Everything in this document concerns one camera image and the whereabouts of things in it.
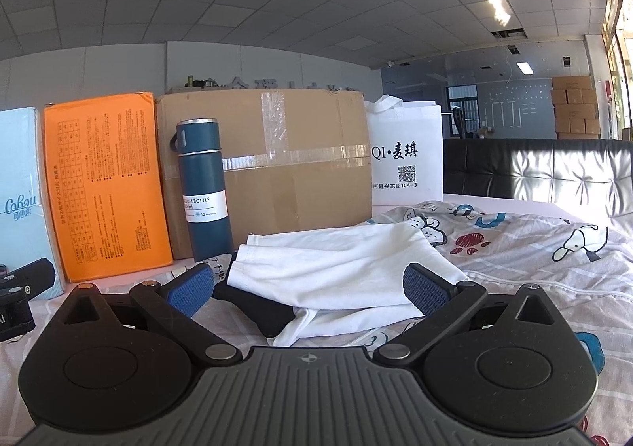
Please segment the black leather sofa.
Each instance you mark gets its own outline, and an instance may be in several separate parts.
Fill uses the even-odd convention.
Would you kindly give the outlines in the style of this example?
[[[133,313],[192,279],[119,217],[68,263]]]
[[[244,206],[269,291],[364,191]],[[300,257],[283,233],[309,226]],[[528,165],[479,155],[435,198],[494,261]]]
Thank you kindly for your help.
[[[632,233],[632,145],[613,139],[446,139],[444,191],[592,210]]]

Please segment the white shopping bag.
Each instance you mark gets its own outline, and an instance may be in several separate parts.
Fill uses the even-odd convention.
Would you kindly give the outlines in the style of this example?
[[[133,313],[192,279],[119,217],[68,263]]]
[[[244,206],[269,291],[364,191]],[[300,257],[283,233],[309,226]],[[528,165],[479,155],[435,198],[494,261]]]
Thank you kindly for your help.
[[[382,95],[366,102],[372,204],[405,206],[443,197],[441,106]]]

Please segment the brown cardboard box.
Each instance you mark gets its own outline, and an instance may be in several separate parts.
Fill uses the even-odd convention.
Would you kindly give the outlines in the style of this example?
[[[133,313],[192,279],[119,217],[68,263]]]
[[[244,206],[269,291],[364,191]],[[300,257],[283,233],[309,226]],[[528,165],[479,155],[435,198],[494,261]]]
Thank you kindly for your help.
[[[185,120],[218,121],[237,245],[252,234],[351,226],[371,217],[370,145],[360,92],[185,91],[163,95],[155,105],[164,207],[177,260],[192,254],[172,143]]]

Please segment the stacked cardboard boxes far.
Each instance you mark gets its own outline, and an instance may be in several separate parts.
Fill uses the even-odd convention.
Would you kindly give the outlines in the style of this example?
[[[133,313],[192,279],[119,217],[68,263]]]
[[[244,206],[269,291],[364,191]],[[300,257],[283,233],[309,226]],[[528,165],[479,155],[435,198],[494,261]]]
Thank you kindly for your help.
[[[590,76],[552,78],[550,92],[558,139],[599,139],[597,93]]]

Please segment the grey cartoon print bedsheet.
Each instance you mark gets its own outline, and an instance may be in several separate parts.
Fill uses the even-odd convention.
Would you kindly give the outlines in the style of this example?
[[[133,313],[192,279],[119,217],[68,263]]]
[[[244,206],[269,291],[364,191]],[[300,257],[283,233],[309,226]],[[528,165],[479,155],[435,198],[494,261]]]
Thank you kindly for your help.
[[[487,224],[488,203],[467,198],[470,216],[457,203],[422,204],[415,213],[431,216],[447,236],[437,249],[469,279],[491,293],[514,293],[532,281],[544,287],[570,326],[594,334],[601,343],[605,366],[588,411],[586,431],[601,445],[624,445],[632,436],[632,239],[605,224],[587,225],[549,216],[509,213],[498,226]],[[36,328],[28,336],[1,344],[1,445],[14,445],[33,428],[17,387],[18,370],[38,335],[68,296],[32,301]],[[247,353],[268,345],[255,323],[234,304],[211,299],[194,319]],[[415,324],[408,319],[381,329],[337,337],[314,337],[298,347],[365,345],[372,352],[398,332]]]

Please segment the white garment black trim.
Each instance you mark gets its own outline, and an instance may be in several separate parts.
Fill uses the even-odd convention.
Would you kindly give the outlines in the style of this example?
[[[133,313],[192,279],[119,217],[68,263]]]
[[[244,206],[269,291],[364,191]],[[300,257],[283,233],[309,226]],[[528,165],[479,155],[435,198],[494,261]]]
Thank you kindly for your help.
[[[214,298],[235,304],[270,345],[288,347],[421,316],[402,287],[412,263],[452,284],[466,278],[416,222],[363,224],[252,235]]]

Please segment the large light blue box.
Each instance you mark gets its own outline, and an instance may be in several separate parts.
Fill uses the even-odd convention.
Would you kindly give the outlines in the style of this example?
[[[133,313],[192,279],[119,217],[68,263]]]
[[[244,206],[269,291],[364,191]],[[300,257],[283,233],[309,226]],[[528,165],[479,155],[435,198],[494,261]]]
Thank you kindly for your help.
[[[63,293],[63,272],[51,222],[44,169],[42,119],[34,107],[1,113],[1,264],[9,271],[46,258],[53,284],[42,293]]]

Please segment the orange printed box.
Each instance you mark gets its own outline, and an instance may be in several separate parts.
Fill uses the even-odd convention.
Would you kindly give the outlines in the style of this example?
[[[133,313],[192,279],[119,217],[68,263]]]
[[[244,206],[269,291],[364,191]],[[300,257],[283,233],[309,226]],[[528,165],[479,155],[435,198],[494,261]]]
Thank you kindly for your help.
[[[53,104],[43,120],[65,278],[87,282],[172,263],[152,93]]]

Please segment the dark blue thermos bottle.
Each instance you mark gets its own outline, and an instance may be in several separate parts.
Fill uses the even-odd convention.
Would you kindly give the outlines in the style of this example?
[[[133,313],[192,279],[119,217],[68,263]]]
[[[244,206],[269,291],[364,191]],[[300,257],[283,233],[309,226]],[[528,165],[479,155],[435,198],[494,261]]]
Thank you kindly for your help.
[[[169,146],[178,157],[184,219],[194,259],[234,250],[226,198],[220,128],[214,118],[180,121]]]

